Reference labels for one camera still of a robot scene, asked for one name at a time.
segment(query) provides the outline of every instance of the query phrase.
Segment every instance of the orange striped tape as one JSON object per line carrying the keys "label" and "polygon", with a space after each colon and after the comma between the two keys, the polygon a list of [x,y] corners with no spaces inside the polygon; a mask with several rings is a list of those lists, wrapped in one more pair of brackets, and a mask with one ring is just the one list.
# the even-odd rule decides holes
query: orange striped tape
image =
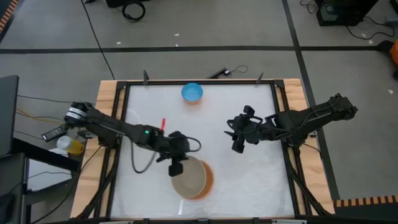
{"label": "orange striped tape", "polygon": [[4,12],[4,15],[0,17],[0,32],[5,28],[8,20],[10,19],[12,13],[14,12],[14,9],[17,7],[18,0],[12,0],[6,11]]}
{"label": "orange striped tape", "polygon": [[344,200],[335,200],[334,201],[335,207],[377,205],[377,204],[384,204],[384,203],[398,203],[398,195],[344,199]]}

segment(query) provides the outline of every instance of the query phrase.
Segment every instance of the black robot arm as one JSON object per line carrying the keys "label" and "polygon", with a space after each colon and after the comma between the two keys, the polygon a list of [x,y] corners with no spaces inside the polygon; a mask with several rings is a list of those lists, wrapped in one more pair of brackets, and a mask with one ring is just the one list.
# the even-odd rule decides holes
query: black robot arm
{"label": "black robot arm", "polygon": [[327,102],[312,106],[302,111],[284,111],[264,118],[254,116],[254,110],[245,106],[244,114],[227,120],[233,133],[233,150],[243,153],[244,142],[258,144],[259,141],[286,140],[290,146],[299,146],[308,134],[316,131],[331,121],[349,120],[354,118],[357,108],[347,97],[340,94],[332,96]]}
{"label": "black robot arm", "polygon": [[160,157],[157,162],[172,160],[169,167],[170,176],[182,173],[180,161],[187,159],[186,153],[191,151],[188,138],[179,131],[165,137],[163,130],[159,128],[125,123],[101,113],[90,103],[73,102],[64,120],[71,128],[86,128],[97,135],[101,146],[115,148],[120,144],[120,135],[123,135],[139,147],[158,152]]}

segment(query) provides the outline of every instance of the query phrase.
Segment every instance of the red marker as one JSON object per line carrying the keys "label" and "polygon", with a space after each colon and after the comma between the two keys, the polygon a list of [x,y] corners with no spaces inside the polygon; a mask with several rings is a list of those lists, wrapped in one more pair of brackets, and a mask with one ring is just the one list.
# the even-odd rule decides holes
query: red marker
{"label": "red marker", "polygon": [[163,131],[164,130],[164,126],[166,125],[166,119],[163,118],[162,119],[162,126],[160,127],[160,129]]}

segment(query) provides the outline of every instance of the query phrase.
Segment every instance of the gray floor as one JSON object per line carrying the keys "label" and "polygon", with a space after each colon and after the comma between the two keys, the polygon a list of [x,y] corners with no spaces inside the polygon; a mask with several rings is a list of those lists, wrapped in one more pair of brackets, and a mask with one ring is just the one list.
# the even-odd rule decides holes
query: gray floor
{"label": "gray floor", "polygon": [[[369,46],[395,40],[377,36],[369,43],[350,36],[345,27],[319,27],[315,15],[299,0],[287,1],[301,46]],[[86,5],[101,46],[293,46],[282,0],[152,0],[145,5],[146,17],[135,24],[103,1]],[[393,15],[388,0],[379,0],[369,13],[378,22]],[[379,30],[391,32],[368,21],[352,27],[355,34],[368,37]],[[0,43],[0,49],[80,48],[97,46],[79,0],[25,0]],[[261,72],[264,78],[301,78],[294,51],[131,52],[106,53],[106,57],[117,79],[141,78],[143,69],[151,78],[205,78],[222,67],[238,65],[247,65],[249,71],[234,73],[233,78],[256,78]],[[352,121],[325,127],[340,197],[398,194],[394,63],[387,55],[367,51],[303,52],[303,57],[317,103],[340,92],[359,109]],[[100,80],[111,79],[99,53],[0,54],[0,68],[1,77],[20,76],[19,94],[56,100],[94,102]],[[69,105],[19,98],[17,106],[34,116],[62,118]],[[16,118],[16,130],[35,136],[54,127]],[[46,149],[55,145],[15,135]],[[66,191],[59,187],[51,199],[35,204],[32,220],[55,207]],[[72,200],[73,196],[44,222],[66,220]]]}

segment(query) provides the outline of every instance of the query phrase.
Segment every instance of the blue bowl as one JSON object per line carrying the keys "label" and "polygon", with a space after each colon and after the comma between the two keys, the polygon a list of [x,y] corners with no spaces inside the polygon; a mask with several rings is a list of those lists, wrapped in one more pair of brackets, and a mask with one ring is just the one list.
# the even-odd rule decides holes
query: blue bowl
{"label": "blue bowl", "polygon": [[182,88],[181,95],[188,103],[196,103],[203,95],[203,88],[197,83],[188,83]]}

